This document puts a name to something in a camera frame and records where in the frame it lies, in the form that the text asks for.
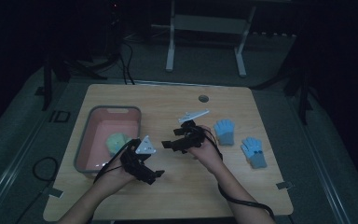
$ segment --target person's right hand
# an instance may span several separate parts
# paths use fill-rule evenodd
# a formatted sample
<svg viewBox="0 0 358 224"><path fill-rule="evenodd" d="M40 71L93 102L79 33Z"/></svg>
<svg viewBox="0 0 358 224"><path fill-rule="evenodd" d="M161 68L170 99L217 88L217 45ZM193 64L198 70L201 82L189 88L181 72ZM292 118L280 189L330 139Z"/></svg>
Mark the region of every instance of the person's right hand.
<svg viewBox="0 0 358 224"><path fill-rule="evenodd" d="M200 125L200 127L208 130L208 132L205 131L205 134L210 139L213 139L210 134L211 129L209 127L203 125ZM215 174L216 171L222 168L222 166L225 166L212 143L206 138L201 147L191 147L187 151L194 155L196 159L198 159L212 174Z"/></svg>

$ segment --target dark background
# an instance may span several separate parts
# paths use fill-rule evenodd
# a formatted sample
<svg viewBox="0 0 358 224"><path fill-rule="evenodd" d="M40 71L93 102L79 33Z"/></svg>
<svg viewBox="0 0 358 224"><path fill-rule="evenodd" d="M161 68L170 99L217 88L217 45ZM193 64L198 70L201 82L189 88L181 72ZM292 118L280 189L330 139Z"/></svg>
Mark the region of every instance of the dark background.
<svg viewBox="0 0 358 224"><path fill-rule="evenodd" d="M0 116L25 80L43 65L48 52L59 50L74 59L89 59L90 34L98 32L98 24L112 20L112 10L144 38L150 35L151 23L169 24L169 1L93 2L98 4L90 6L84 0L0 1ZM216 11L210 3L197 1L178 9L200 13L203 8L203 14L225 16L233 15L227 10L237 4L219 3ZM358 170L358 1L257 4L252 31L297 35L282 70L310 70L310 85ZM239 11L234 14L242 16Z"/></svg>

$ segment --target rectangular tray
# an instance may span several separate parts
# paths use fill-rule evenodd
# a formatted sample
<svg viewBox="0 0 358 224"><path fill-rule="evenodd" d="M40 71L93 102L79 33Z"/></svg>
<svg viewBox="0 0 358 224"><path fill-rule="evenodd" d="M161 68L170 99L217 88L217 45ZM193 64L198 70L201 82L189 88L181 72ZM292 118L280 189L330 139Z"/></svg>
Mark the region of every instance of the rectangular tray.
<svg viewBox="0 0 358 224"><path fill-rule="evenodd" d="M112 158L106 146L107 138L114 133L138 138L140 127L141 110L136 106L92 108L75 156L75 168L87 177L94 177Z"/></svg>

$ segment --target gray carpet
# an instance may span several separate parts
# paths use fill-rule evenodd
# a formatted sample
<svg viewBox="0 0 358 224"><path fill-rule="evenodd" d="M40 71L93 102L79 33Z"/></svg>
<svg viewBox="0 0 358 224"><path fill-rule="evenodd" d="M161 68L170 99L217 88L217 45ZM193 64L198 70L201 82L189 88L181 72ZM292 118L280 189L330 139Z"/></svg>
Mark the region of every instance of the gray carpet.
<svg viewBox="0 0 358 224"><path fill-rule="evenodd" d="M175 65L172 73L166 73L167 46L128 42L133 48L131 74L135 82L160 81L188 84L206 84L248 87L273 77L282 63L293 39L282 36L266 38L252 35L243 53L248 77L237 75L232 48L203 46L195 48L185 41L176 46ZM130 57L123 47L124 59ZM120 64L101 72L109 77L104 83L123 83ZM42 85L42 73L34 74L0 119L0 178L14 156L30 143L22 166L11 188L0 199L0 223L14 223L46 183L33 177L33 165L50 156L61 161L69 137L76 122L86 89L91 83L101 83L86 77L75 76L70 83L54 82L54 101L48 111L42 112L43 98L34 96ZM288 190L295 208L291 217L277 217L277 223L358 223L358 174L353 168L337 132L315 100L310 97L313 110L308 111L309 125L301 124L296 115L296 97L284 96L285 80L265 90L254 91L255 101L266 127L268 138L280 165L283 179L294 187ZM53 111L70 112L67 123L49 122ZM41 128L38 132L34 126ZM347 221L340 220L329 193L315 163L320 156L327 177L337 190L347 212ZM52 172L51 163L38 169L42 175ZM42 195L22 218L21 223L45 223L42 215L48 196ZM117 223L184 223L184 220ZM232 218L217 220L187 220L187 223L233 223Z"/></svg>

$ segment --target white desk frame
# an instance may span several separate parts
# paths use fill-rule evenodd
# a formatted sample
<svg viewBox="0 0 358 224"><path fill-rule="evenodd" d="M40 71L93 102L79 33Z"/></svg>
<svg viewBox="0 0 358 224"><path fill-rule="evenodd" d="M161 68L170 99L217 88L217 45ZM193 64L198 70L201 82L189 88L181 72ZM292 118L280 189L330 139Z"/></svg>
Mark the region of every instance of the white desk frame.
<svg viewBox="0 0 358 224"><path fill-rule="evenodd" d="M171 26L170 26L170 45L168 47L168 57L166 71L173 71L173 60L175 55L175 30L191 30L202 32L214 32L225 34L241 35L240 44L234 48L235 58L240 77L246 77L245 65L242 58L242 51L245 45L246 37L255 15L255 7L252 7L247 20L200 17L175 14L175 0L171 0Z"/></svg>

